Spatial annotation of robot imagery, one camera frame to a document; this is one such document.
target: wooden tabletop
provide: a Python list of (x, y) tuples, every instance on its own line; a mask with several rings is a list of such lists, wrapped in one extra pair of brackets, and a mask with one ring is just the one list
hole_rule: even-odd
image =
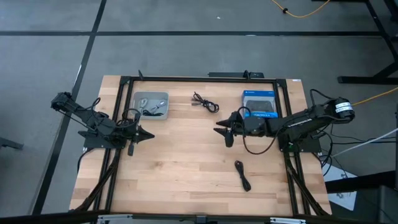
[[(104, 76), (96, 111), (112, 116), (120, 76)], [(292, 112), (307, 107), (300, 80), (287, 80)], [(264, 83), (134, 82), (137, 91), (169, 93), (169, 116), (163, 121), (141, 120), (142, 127), (155, 138), (136, 145), (134, 155), (123, 149), (111, 211), (126, 213), (173, 213), (208, 215), (292, 215), (284, 158), (275, 142), (269, 151), (252, 155), (245, 151), (242, 138), (225, 147), (223, 136), (213, 128), (241, 106), (243, 90), (272, 90)], [(193, 91), (220, 105), (218, 113), (192, 106)], [(127, 87), (124, 88), (121, 108)], [(279, 91), (281, 102), (284, 100)], [(258, 152), (272, 138), (247, 137), (250, 150)], [(98, 182), (104, 149), (96, 149), (81, 161), (70, 208), (76, 208)], [(301, 153), (305, 183), (324, 210), (331, 213), (322, 170), (311, 154)], [(252, 189), (245, 192), (234, 167), (244, 164)], [(104, 208), (108, 186), (104, 187), (100, 208)], [(300, 191), (296, 186), (299, 210)]]

